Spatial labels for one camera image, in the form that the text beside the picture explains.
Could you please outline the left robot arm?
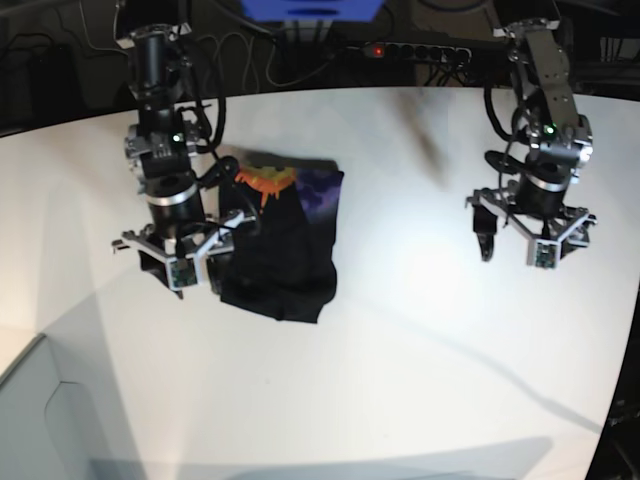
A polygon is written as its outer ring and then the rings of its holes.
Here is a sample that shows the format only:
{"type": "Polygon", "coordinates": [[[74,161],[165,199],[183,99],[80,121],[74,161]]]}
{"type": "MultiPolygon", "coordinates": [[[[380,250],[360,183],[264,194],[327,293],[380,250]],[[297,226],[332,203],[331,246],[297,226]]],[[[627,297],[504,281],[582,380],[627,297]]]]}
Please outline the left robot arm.
{"type": "Polygon", "coordinates": [[[590,244],[597,218],[585,207],[566,205],[571,185],[593,155],[589,120],[576,107],[571,63],[557,38],[561,16],[553,1],[496,1],[493,34],[506,39],[517,100],[511,129],[499,123],[491,84],[483,90],[494,130],[508,147],[528,149],[524,160],[509,150],[488,151],[486,162],[498,174],[495,189],[475,190],[466,200],[473,208],[473,231],[481,258],[494,253],[498,223],[505,222],[526,240],[527,263],[555,269],[570,253],[590,244]]]}

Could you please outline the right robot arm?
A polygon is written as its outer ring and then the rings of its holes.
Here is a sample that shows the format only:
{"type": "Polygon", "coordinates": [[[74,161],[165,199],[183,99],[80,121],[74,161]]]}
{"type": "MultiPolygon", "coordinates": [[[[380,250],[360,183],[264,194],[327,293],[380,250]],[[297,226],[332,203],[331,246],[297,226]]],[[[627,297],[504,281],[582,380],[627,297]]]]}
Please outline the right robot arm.
{"type": "Polygon", "coordinates": [[[232,185],[239,162],[217,153],[226,96],[217,93],[217,119],[210,121],[189,52],[196,44],[190,20],[188,1],[119,1],[113,26],[114,39],[128,56],[137,108],[124,153],[151,222],[123,232],[112,248],[136,251],[141,270],[178,298],[198,285],[221,294],[234,233],[260,226],[249,200],[220,218],[205,210],[203,192],[232,185]]]}

